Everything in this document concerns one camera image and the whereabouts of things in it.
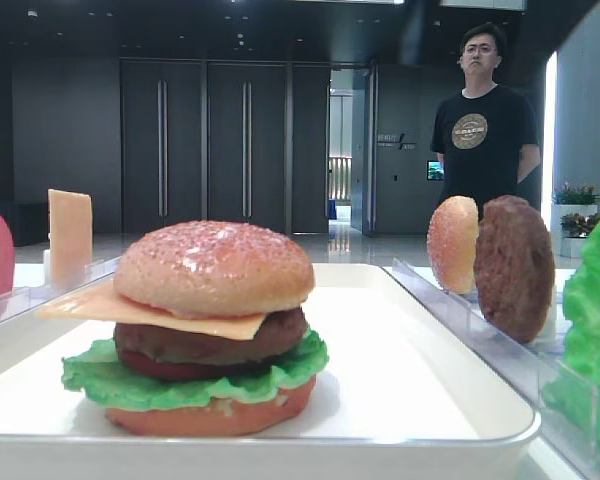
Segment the white serving tray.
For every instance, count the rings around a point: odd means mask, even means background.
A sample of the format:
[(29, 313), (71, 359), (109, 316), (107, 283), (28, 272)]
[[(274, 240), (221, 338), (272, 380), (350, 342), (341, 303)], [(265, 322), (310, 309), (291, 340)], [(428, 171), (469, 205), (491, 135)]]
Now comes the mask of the white serving tray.
[(0, 324), (0, 479), (511, 479), (541, 417), (371, 265), (319, 264), (305, 303), (329, 363), (306, 409), (248, 438), (151, 439), (60, 382), (104, 321)]

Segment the burger meat patty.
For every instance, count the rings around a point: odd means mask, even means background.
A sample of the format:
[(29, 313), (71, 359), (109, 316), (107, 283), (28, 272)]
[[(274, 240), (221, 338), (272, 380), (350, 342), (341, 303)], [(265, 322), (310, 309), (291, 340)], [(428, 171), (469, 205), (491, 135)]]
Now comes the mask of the burger meat patty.
[(232, 365), (279, 356), (297, 345), (308, 328), (304, 312), (296, 308), (266, 316), (250, 340), (118, 323), (114, 341), (123, 351), (140, 353), (157, 362)]

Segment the clear acrylic bun holder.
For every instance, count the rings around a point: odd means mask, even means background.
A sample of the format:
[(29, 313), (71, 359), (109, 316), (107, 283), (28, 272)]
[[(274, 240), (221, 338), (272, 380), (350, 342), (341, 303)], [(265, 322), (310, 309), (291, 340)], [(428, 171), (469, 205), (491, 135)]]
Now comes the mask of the clear acrylic bun holder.
[(600, 479), (600, 394), (563, 360), (568, 323), (562, 294), (553, 294), (548, 330), (522, 345), (489, 324), (477, 295), (442, 290), (427, 267), (395, 259), (389, 273), (449, 330), (539, 410), (539, 437), (519, 467), (518, 479)]

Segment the spare green lettuce leaf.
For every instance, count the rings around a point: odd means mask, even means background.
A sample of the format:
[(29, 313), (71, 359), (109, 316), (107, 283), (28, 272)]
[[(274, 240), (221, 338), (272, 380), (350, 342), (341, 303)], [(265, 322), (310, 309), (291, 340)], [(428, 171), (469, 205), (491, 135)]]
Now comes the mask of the spare green lettuce leaf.
[(543, 399), (593, 433), (600, 452), (600, 220), (585, 242), (581, 265), (566, 280), (563, 314), (572, 322), (564, 339), (569, 370), (543, 388)]

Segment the burger lettuce leaf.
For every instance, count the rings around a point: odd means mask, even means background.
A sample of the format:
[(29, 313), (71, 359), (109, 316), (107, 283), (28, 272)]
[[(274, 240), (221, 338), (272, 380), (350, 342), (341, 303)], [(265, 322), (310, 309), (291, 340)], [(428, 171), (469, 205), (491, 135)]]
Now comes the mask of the burger lettuce leaf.
[(213, 399), (254, 404), (307, 383), (328, 361), (326, 343), (316, 331), (308, 330), (269, 366), (211, 380), (168, 382), (124, 366), (111, 339), (95, 340), (86, 352), (62, 360), (61, 382), (69, 391), (84, 391), (101, 406), (128, 411), (205, 407)]

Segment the potted plants in planter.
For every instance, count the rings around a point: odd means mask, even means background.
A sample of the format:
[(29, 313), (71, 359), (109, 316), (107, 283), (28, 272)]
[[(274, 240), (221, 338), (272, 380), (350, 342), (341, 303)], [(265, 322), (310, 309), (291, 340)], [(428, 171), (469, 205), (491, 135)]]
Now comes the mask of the potted plants in planter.
[(571, 185), (555, 188), (552, 196), (551, 241), (555, 255), (578, 258), (581, 243), (600, 219), (600, 195), (594, 185)]

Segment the spare bun half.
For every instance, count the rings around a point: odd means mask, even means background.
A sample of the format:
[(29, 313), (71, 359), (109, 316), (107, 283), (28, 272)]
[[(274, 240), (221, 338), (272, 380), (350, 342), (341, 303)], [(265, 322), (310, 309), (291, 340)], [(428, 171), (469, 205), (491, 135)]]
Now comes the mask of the spare bun half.
[(478, 233), (478, 209), (473, 198), (449, 197), (433, 212), (427, 253), (434, 277), (443, 289), (467, 294), (474, 288)]

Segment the cheese slice on burger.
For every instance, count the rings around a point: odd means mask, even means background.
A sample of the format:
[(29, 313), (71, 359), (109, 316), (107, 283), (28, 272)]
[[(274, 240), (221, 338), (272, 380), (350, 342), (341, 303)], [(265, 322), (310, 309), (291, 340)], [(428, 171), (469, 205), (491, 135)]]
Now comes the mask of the cheese slice on burger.
[(266, 318), (266, 314), (230, 318), (178, 318), (166, 310), (141, 305), (117, 294), (112, 280), (90, 284), (48, 301), (36, 309), (36, 315), (40, 318), (153, 325), (238, 341), (251, 340)]

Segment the man in black t-shirt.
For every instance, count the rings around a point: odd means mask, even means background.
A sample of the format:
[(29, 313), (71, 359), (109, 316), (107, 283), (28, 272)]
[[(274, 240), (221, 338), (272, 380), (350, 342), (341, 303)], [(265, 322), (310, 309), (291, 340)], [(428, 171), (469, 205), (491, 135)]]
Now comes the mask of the man in black t-shirt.
[(460, 43), (464, 88), (436, 111), (430, 149), (444, 171), (440, 201), (452, 196), (486, 202), (515, 195), (541, 163), (534, 112), (523, 95), (496, 83), (506, 52), (502, 30), (485, 23)]

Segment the spare brown meat patty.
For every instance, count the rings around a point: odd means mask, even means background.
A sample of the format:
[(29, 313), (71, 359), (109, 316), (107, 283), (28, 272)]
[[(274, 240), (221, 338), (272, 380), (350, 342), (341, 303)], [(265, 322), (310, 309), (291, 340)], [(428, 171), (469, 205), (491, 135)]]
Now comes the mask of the spare brown meat patty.
[(534, 340), (550, 309), (555, 262), (541, 215), (525, 199), (484, 205), (474, 275), (485, 319), (522, 344)]

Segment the small wall screen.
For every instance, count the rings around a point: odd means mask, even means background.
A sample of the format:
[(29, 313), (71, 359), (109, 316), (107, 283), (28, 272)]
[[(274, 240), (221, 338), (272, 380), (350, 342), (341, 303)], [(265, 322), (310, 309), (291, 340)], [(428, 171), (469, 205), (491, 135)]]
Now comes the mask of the small wall screen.
[(429, 181), (442, 181), (444, 179), (444, 167), (438, 160), (427, 162), (427, 179)]

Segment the burger tomato slice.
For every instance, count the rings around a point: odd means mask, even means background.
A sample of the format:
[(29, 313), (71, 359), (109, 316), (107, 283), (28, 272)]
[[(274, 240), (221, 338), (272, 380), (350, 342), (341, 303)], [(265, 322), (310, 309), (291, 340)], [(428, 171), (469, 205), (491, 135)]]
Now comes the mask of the burger tomato slice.
[(277, 357), (274, 356), (262, 361), (231, 365), (157, 362), (144, 354), (128, 350), (119, 351), (118, 358), (124, 366), (136, 373), (171, 382), (211, 380), (247, 373), (262, 373), (277, 360)]

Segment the clear acrylic left rail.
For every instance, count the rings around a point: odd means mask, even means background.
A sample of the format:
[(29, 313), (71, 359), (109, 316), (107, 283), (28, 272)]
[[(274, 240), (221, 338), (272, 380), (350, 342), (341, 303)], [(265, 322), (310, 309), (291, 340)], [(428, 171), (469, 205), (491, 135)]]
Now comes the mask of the clear acrylic left rail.
[(43, 303), (111, 277), (119, 261), (120, 257), (116, 257), (86, 266), (84, 274), (77, 278), (76, 283), (68, 287), (56, 287), (45, 283), (44, 264), (17, 263), (15, 288), (11, 292), (0, 295), (0, 323)]

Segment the spare standing cheese slice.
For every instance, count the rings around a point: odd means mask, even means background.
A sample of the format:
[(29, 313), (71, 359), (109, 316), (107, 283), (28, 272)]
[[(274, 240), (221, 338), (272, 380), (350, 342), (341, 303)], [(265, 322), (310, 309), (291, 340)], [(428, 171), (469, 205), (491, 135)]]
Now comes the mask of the spare standing cheese slice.
[(48, 190), (50, 279), (68, 284), (92, 263), (92, 202), (87, 194)]

